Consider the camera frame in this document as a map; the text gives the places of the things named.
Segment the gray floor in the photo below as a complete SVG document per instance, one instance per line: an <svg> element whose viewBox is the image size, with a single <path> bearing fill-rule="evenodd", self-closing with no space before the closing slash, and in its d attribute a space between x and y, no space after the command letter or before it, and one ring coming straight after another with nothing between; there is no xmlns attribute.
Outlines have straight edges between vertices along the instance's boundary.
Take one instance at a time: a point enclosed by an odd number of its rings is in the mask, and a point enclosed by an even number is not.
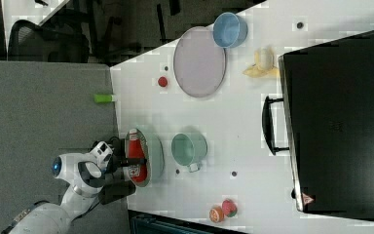
<svg viewBox="0 0 374 234"><path fill-rule="evenodd" d="M60 203L67 184L52 176L56 156L116 134L114 104L93 98L111 92L105 65L0 62L0 233L33 203ZM125 200L98 206L69 231L129 232Z"/></svg>

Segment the suitcase handle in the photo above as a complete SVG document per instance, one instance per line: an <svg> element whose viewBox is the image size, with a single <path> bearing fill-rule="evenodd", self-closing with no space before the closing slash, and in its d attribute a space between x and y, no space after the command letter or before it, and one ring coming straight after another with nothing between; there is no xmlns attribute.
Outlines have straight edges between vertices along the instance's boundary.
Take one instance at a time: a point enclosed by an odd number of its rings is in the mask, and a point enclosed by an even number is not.
<svg viewBox="0 0 374 234"><path fill-rule="evenodd" d="M277 152L289 150L289 147L285 148L278 148L275 144L275 130L273 128L273 118L272 118L272 109L270 105L275 102L282 102L283 98L272 99L267 96L265 98L265 102L263 105L263 112L262 112L262 128L263 128L263 135L266 140L267 146L269 147L270 151L272 151L273 155L276 155Z"/></svg>

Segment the white robot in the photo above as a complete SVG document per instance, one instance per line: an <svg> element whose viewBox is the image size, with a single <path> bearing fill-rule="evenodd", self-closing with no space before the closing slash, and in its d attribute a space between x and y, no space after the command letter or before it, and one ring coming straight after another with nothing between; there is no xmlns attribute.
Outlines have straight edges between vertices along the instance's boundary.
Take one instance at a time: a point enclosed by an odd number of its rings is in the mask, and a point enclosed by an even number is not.
<svg viewBox="0 0 374 234"><path fill-rule="evenodd" d="M52 165L55 178L69 183L60 205L38 202L15 217L2 234L66 234L74 219L90 212L105 185L105 171L113 150L102 141L86 154L70 153L58 156ZM118 167L129 165L118 160ZM145 164L146 161L133 161Z"/></svg>

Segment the red bottle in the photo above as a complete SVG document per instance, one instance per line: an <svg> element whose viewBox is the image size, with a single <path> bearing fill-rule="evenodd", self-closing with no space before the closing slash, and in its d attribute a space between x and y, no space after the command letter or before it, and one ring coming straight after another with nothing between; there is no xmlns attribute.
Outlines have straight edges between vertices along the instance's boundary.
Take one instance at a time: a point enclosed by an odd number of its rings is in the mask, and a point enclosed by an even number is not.
<svg viewBox="0 0 374 234"><path fill-rule="evenodd" d="M129 158L145 158L137 133L137 129L130 130ZM129 174L133 181L142 182L147 178L147 165L131 165Z"/></svg>

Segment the blue bowl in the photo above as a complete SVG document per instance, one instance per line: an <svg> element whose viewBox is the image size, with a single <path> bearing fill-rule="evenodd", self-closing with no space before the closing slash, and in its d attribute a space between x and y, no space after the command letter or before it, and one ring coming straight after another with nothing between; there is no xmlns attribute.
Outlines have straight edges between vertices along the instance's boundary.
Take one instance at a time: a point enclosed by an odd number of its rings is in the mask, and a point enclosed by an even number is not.
<svg viewBox="0 0 374 234"><path fill-rule="evenodd" d="M214 23L213 38L222 48L239 46L247 36L247 23L233 13L221 14Z"/></svg>

